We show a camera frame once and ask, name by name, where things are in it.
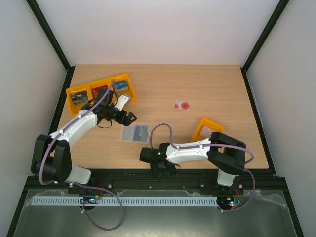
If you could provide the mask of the beige leather card holder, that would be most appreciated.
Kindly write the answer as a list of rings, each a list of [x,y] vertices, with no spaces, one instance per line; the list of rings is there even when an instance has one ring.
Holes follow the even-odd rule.
[[[149,142],[150,127],[147,125],[121,126],[119,141],[144,143]]]

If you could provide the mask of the white card with red circle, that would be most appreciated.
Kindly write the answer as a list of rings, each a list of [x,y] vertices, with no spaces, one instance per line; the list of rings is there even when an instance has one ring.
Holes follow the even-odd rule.
[[[188,111],[188,110],[190,109],[190,103],[185,102],[185,101],[177,100],[177,101],[175,102],[174,107],[175,107],[175,108],[178,108],[178,109],[181,109],[181,110],[186,110],[186,111]]]

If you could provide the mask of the silver card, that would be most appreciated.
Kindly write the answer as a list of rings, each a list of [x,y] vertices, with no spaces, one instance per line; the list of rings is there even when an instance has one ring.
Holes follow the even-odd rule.
[[[201,137],[209,138],[209,137],[211,137],[211,134],[213,132],[214,132],[214,130],[204,126],[199,134],[200,134]]]

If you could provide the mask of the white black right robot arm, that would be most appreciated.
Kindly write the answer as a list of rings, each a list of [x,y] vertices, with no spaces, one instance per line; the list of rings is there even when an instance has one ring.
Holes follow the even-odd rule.
[[[235,177],[245,172],[246,145],[233,137],[213,132],[210,138],[184,144],[161,143],[142,148],[140,161],[148,163],[154,177],[176,174],[180,163],[208,161],[218,168],[216,190],[227,193]]]

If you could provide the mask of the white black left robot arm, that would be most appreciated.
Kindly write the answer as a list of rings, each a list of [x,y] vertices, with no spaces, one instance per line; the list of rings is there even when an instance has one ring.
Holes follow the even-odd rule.
[[[135,122],[134,113],[124,110],[131,100],[127,94],[117,95],[111,89],[101,88],[96,98],[88,100],[69,123],[50,135],[37,137],[31,172],[38,176],[42,185],[60,182],[87,184],[91,171],[72,163],[72,147],[103,120],[124,126]]]

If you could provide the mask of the blue card stack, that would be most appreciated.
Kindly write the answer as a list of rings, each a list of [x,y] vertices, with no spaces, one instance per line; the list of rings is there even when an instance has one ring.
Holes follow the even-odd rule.
[[[121,80],[121,81],[116,81],[115,82],[115,88],[117,91],[121,92],[121,91],[128,91],[129,90],[129,86],[126,80]]]

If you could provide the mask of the red card stack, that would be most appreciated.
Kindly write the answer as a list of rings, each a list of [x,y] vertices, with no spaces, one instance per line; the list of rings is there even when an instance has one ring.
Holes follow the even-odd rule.
[[[91,91],[92,91],[92,95],[93,95],[94,98],[97,97],[98,92],[99,92],[100,89],[107,90],[108,87],[105,85],[105,86],[99,86],[99,87],[92,88]]]

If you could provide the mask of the black card stack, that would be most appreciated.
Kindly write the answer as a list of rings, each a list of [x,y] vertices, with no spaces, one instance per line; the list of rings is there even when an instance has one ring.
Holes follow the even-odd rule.
[[[85,104],[88,102],[87,91],[84,90],[84,91],[73,93],[71,94],[71,99],[75,106]]]

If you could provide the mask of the yellow three-compartment bin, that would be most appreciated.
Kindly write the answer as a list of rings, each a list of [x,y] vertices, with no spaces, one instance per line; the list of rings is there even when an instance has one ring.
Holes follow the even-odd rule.
[[[118,75],[118,76],[114,76],[114,77],[110,77],[110,78],[106,78],[106,79],[88,82],[85,84],[81,84],[81,85],[70,87],[70,88],[66,89],[68,108],[69,108],[71,116],[74,118],[78,114],[78,112],[81,110],[81,107],[84,105],[84,104],[81,104],[81,105],[75,106],[72,102],[71,94],[86,90],[87,95],[88,95],[88,100],[91,100],[94,98],[92,95],[92,91],[91,91],[92,88],[99,87],[99,86],[105,86],[105,85],[107,87],[109,87],[112,81],[116,82],[116,81],[121,81],[121,80],[127,81],[128,86],[129,86],[129,90],[128,91],[121,91],[119,93],[129,95],[132,99],[131,102],[136,102],[136,94],[135,94],[135,90],[134,90],[134,87],[132,85],[132,82],[130,80],[130,77],[128,74],[122,74],[122,75]]]

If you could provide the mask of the small yellow bin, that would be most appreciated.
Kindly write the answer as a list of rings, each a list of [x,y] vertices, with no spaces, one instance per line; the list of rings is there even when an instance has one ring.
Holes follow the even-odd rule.
[[[225,131],[225,127],[215,123],[207,118],[203,118],[198,125],[196,131],[194,132],[193,136],[191,137],[191,142],[196,142],[203,140],[205,138],[211,137],[213,132],[221,132]]]

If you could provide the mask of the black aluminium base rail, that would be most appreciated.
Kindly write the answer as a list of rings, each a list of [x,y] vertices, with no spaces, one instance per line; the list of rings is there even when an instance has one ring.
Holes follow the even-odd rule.
[[[217,183],[215,169],[181,169],[176,174],[155,178],[149,169],[92,169],[88,186],[103,187],[112,192],[123,190],[186,190],[224,196],[243,194],[243,185],[236,178],[231,187]]]

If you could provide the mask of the black left frame post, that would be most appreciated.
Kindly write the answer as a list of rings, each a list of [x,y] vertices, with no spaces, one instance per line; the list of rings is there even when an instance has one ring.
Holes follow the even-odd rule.
[[[52,31],[44,13],[42,12],[38,2],[36,0],[26,0],[28,6],[30,7],[33,15],[37,19],[39,25],[41,26],[44,34],[46,35],[48,41],[50,42],[52,48],[54,49],[57,57],[62,63],[63,67],[67,72],[72,70],[72,66],[70,65],[65,53],[62,50],[54,32]]]

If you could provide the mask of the black frame post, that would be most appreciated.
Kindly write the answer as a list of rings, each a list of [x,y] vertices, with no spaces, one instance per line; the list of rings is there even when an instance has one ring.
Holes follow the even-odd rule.
[[[269,17],[263,31],[261,32],[259,38],[257,39],[254,47],[252,48],[245,64],[241,68],[242,74],[246,74],[247,71],[250,69],[252,63],[254,62],[256,56],[260,52],[262,46],[264,45],[265,41],[267,40],[268,36],[270,35],[272,29],[278,22],[279,18],[281,17],[282,13],[284,12],[285,8],[287,7],[290,0],[279,0],[273,13]]]
[[[44,13],[42,12],[38,2],[36,0],[26,0],[28,6],[30,7],[33,15],[37,19],[39,25],[41,26],[44,34],[46,35],[48,41],[50,42],[52,48],[54,49],[57,57],[62,63],[63,67],[67,72],[72,70],[72,66],[70,65],[65,53],[62,50],[54,32],[52,31]]]

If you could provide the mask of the black right frame post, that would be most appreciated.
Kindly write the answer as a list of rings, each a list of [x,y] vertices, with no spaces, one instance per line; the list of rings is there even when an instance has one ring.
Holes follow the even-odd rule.
[[[254,62],[256,56],[260,52],[262,46],[264,45],[265,41],[267,40],[268,36],[270,35],[272,29],[278,22],[279,18],[281,17],[282,13],[284,12],[285,8],[287,7],[290,0],[279,0],[273,13],[269,17],[263,31],[261,32],[259,38],[257,39],[254,47],[252,48],[245,64],[241,68],[242,74],[246,74],[247,71],[250,69],[252,63]]]

